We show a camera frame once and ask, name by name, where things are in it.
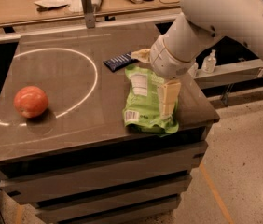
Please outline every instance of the wooden table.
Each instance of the wooden table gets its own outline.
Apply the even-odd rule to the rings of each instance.
[[[72,13],[66,8],[37,12],[37,0],[0,0],[0,27],[34,24],[48,21],[82,19],[83,13]],[[97,17],[179,7],[179,0],[154,0],[134,4],[130,0],[104,0]]]
[[[126,128],[131,84],[124,69],[103,65],[158,36],[153,23],[142,23],[22,37],[0,96],[0,188],[46,223],[121,223],[176,208],[217,113],[186,74],[177,133]],[[25,85],[48,94],[39,119],[21,118],[12,106]]]

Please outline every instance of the cabinet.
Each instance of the cabinet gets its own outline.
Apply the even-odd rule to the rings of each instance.
[[[124,69],[112,73],[103,64],[158,36],[154,23],[141,23],[21,37],[0,95],[2,191],[46,223],[114,224],[176,208],[217,113],[185,74],[179,131],[137,133],[123,124]],[[25,85],[48,94],[38,119],[12,106]]]

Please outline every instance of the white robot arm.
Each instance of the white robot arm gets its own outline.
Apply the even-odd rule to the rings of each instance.
[[[263,0],[180,0],[179,14],[150,50],[154,72],[183,75],[205,49],[228,36],[263,60]]]

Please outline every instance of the floor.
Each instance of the floor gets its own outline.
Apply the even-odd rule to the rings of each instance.
[[[218,95],[209,100],[221,120],[207,137],[209,147],[179,207],[126,224],[263,223],[263,86],[234,87],[228,106]],[[6,224],[43,223],[31,206],[5,193],[0,198]]]

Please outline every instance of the snack bag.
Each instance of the snack bag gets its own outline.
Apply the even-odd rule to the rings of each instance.
[[[165,80],[153,71],[130,64],[125,74],[131,81],[130,93],[123,109],[125,126],[132,126],[144,133],[169,134],[178,131],[178,122],[173,114],[161,119],[159,114],[158,86]]]

